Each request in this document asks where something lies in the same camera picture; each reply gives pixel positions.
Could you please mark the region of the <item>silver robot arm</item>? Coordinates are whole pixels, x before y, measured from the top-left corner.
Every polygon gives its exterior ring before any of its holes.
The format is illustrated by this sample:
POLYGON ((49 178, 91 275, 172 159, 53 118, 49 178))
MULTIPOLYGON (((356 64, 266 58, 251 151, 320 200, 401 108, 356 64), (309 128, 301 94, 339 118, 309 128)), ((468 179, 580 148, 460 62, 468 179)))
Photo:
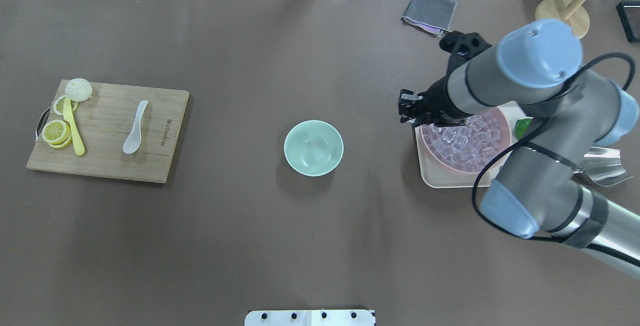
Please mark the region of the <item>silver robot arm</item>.
POLYGON ((446 74, 427 91, 400 91, 402 123, 459 126, 508 102, 532 119, 489 162, 505 160, 480 202, 473 185, 478 216, 501 233, 580 250, 638 278, 638 215, 573 181, 591 147, 618 142, 638 122, 639 104, 627 91, 633 58, 610 52, 583 64, 580 39, 549 18, 496 45, 458 31, 439 44, 450 55, 446 74))

